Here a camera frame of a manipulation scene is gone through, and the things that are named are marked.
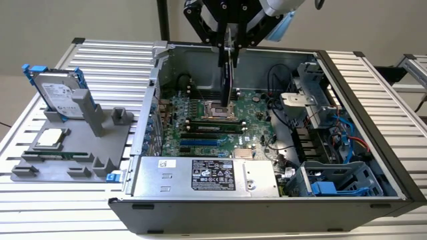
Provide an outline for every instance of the white wall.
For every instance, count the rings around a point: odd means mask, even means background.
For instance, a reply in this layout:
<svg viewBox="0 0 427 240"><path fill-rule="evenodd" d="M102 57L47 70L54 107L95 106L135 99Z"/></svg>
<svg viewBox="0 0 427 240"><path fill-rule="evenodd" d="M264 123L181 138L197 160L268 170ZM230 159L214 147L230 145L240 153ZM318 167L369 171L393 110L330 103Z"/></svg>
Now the white wall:
<svg viewBox="0 0 427 240"><path fill-rule="evenodd" d="M183 0L169 0L170 37L199 41L182 15ZM361 51L390 65L402 53L427 54L427 0L325 0L321 10L305 0L278 43L260 45Z"/></svg>
<svg viewBox="0 0 427 240"><path fill-rule="evenodd" d="M155 0L0 0L0 74L53 67L74 37L158 39Z"/></svg>
<svg viewBox="0 0 427 240"><path fill-rule="evenodd" d="M182 6L167 0L170 39L198 42ZM325 0L320 11L305 0L282 41L260 45L362 51L390 65L402 53L427 54L425 10L427 0ZM158 40L155 0L0 0L0 121L11 123L33 95L21 65L54 66L74 37ZM404 99L414 107L420 95Z"/></svg>

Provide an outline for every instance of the power supply label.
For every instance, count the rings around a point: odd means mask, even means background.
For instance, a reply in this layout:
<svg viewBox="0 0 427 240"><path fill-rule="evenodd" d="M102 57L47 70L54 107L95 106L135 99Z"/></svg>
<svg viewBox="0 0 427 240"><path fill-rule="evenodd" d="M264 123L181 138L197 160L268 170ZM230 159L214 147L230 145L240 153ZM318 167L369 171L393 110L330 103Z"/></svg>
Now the power supply label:
<svg viewBox="0 0 427 240"><path fill-rule="evenodd" d="M234 191L232 160L191 160L190 188L195 191Z"/></svg>

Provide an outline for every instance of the hard drive label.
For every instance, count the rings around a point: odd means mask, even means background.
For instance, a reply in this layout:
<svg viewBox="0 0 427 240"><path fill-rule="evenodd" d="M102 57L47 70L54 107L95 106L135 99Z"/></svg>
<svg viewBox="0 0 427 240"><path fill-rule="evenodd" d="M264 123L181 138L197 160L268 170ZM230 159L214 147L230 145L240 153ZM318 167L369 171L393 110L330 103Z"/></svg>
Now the hard drive label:
<svg viewBox="0 0 427 240"><path fill-rule="evenodd" d="M195 191L234 191L232 160L191 160L190 188Z"/></svg>
<svg viewBox="0 0 427 240"><path fill-rule="evenodd" d="M42 83L41 84L46 97L50 100L54 110L69 118L82 118L82 112L78 104L73 102L73 92L63 84Z"/></svg>

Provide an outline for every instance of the black cable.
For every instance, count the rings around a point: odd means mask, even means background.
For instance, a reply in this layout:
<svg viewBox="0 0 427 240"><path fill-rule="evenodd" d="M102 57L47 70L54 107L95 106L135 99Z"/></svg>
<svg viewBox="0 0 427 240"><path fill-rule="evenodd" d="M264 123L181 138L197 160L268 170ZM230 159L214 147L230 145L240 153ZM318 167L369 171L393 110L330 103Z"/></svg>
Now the black cable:
<svg viewBox="0 0 427 240"><path fill-rule="evenodd" d="M284 85L284 83L282 83L282 81L280 81L280 79L278 79L278 76L277 76L277 74L272 74L272 77L274 78L274 80L278 82L278 84L281 85L281 89L282 89L282 91L285 91L286 90L286 87L285 87L285 85Z"/></svg>
<svg viewBox="0 0 427 240"><path fill-rule="evenodd" d="M278 99L272 99L272 102L270 102L270 103L272 103L272 106L270 106L270 108L272 108L272 109L277 109L278 111L281 111L281 110L282 110L282 106L281 106L281 105L278 105L278 106L276 105L276 102L277 102L277 101L280 102Z"/></svg>
<svg viewBox="0 0 427 240"><path fill-rule="evenodd" d="M266 93L269 93L269 75L272 73L272 70L276 66L282 66L285 67L286 71L289 72L289 76L292 76L292 71L289 69L289 67L284 64L284 63L276 63L274 65L270 66L268 73L266 73Z"/></svg>
<svg viewBox="0 0 427 240"><path fill-rule="evenodd" d="M5 124L3 122L0 122L0 124L1 124L2 126L6 126L7 128L11 127L9 124Z"/></svg>
<svg viewBox="0 0 427 240"><path fill-rule="evenodd" d="M292 167L292 165L293 165L293 168L294 168L294 169L298 169L298 168L300 168L300 166L298 166L294 162L292 162L292 161L289 161L289 160L284 160L284 165L285 165L286 163L289 163L290 167Z"/></svg>
<svg viewBox="0 0 427 240"><path fill-rule="evenodd" d="M330 141L332 137L336 136L336 135L340 135L340 134L338 133L332 133L328 136L325 143L326 143L326 146L329 148L330 153L334 155L337 163L340 163L340 155L338 155L338 152L334 150L333 145L332 145L332 141Z"/></svg>
<svg viewBox="0 0 427 240"><path fill-rule="evenodd" d="M278 117L278 115L277 115L277 113L276 113L273 108L270 108L270 111L272 111L272 114L274 115L274 117L277 118L277 120L280 121L280 123L282 123L282 125L286 126L286 128L289 130L292 130L292 127L289 126L289 124L285 123L285 121L281 120L281 118Z"/></svg>
<svg viewBox="0 0 427 240"><path fill-rule="evenodd" d="M274 150L274 151L280 151L280 150L284 150L284 149L288 149L288 148L293 148L294 146L290 145L290 146L286 146L286 147L282 147L282 148L272 148L272 146L269 146L269 142L272 141L272 137L268 139L266 141L266 144L265 146L270 149L270 150Z"/></svg>
<svg viewBox="0 0 427 240"><path fill-rule="evenodd" d="M421 106L422 106L422 104L424 104L424 101L421 101L418 104L417 104L417 106L416 106L416 108L414 108L414 113L421 109Z"/></svg>
<svg viewBox="0 0 427 240"><path fill-rule="evenodd" d="M187 73L179 73L175 77L174 80L174 90L178 91L178 83L179 83L179 79L181 77L186 76L189 79L191 78L191 76Z"/></svg>

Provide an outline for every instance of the motherboard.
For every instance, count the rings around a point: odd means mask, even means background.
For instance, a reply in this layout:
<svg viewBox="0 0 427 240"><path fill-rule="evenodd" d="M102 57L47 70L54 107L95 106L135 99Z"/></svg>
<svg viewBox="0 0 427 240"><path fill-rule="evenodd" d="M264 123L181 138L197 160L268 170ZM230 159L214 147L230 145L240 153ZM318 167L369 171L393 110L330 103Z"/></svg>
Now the motherboard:
<svg viewBox="0 0 427 240"><path fill-rule="evenodd" d="M273 128L262 94L240 90L225 107L207 98L178 93L161 100L161 156L273 160L276 153L265 148Z"/></svg>

